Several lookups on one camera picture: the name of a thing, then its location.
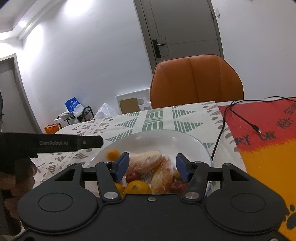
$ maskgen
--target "black cable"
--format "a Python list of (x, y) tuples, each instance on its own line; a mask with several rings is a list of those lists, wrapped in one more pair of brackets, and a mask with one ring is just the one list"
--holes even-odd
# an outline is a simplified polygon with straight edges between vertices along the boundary
[(265, 99), (275, 98), (275, 97), (280, 98), (280, 99), (276, 99), (276, 100), (252, 100), (252, 99), (250, 99), (250, 100), (239, 100), (239, 101), (234, 100), (234, 101), (232, 101), (231, 104), (230, 104), (229, 106), (227, 106), (226, 109), (224, 110), (224, 114), (223, 114), (223, 125), (222, 125), (222, 129), (221, 129), (221, 131), (220, 131), (220, 133), (219, 133), (219, 135), (218, 135), (218, 138), (217, 138), (216, 144), (215, 144), (215, 146), (214, 146), (214, 150), (213, 150), (213, 153), (212, 153), (212, 156), (211, 156), (212, 160), (214, 160), (214, 155), (215, 155), (215, 153), (216, 153), (216, 149), (217, 149), (217, 147), (218, 147), (219, 140), (220, 140), (220, 138), (221, 138), (221, 136), (222, 136), (222, 133), (223, 133), (223, 131), (224, 131), (224, 128), (225, 128), (225, 117), (226, 117), (226, 114), (227, 114), (228, 109), (229, 109), (232, 113), (234, 113), (237, 117), (241, 118), (243, 121), (245, 121), (246, 123), (248, 123), (248, 124), (249, 124), (249, 125), (255, 130), (255, 131), (261, 133), (261, 129), (260, 129), (258, 126), (256, 126), (256, 125), (250, 123), (248, 120), (246, 120), (245, 118), (243, 118), (242, 116), (240, 116), (238, 113), (236, 113), (236, 112), (232, 109), (232, 107), (235, 106), (236, 104), (239, 104), (239, 103), (242, 103), (242, 102), (248, 102), (248, 101), (255, 101), (255, 102), (275, 102), (275, 101), (279, 101), (279, 100), (286, 99), (286, 100), (290, 100), (290, 101), (292, 101), (292, 102), (296, 102), (296, 100), (292, 100), (292, 99), (291, 99), (291, 98), (296, 98), (296, 96), (295, 96), (295, 97), (288, 97), (288, 98), (285, 98), (285, 97), (282, 97), (282, 96), (270, 96), (270, 97), (267, 97), (267, 98), (265, 98)]

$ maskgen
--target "metal bolt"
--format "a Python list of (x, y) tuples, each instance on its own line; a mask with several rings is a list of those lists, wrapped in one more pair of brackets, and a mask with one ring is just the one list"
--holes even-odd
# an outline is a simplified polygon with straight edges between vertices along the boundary
[(150, 202), (155, 202), (155, 201), (156, 201), (156, 198), (155, 198), (155, 197), (149, 197), (149, 198), (148, 198), (148, 201), (150, 201)]
[(188, 192), (185, 194), (185, 198), (187, 199), (198, 199), (200, 195), (197, 192)]
[(107, 199), (115, 199), (118, 197), (118, 193), (116, 192), (106, 192), (104, 194), (104, 198), (107, 198)]

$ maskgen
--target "chair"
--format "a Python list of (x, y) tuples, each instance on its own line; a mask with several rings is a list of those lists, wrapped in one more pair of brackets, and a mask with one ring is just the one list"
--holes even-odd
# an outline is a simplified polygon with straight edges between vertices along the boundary
[(153, 109), (205, 101), (244, 99), (242, 82), (217, 55), (198, 55), (159, 62), (150, 87)]

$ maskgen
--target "door handle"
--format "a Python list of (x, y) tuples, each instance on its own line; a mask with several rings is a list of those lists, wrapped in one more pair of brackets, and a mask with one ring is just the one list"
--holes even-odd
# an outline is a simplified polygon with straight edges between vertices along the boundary
[(166, 44), (159, 44), (157, 39), (153, 39), (152, 44), (153, 44), (154, 51), (155, 51), (155, 57), (156, 58), (161, 58), (160, 51), (159, 51), (159, 46), (166, 46)]

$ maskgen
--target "gray door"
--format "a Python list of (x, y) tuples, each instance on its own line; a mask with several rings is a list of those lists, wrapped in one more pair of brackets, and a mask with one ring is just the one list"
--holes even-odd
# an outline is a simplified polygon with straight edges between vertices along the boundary
[(140, 1), (156, 63), (200, 54), (220, 56), (214, 18), (207, 0)]
[(13, 70), (13, 59), (0, 63), (0, 91), (3, 99), (1, 129), (3, 132), (35, 133), (17, 90)]

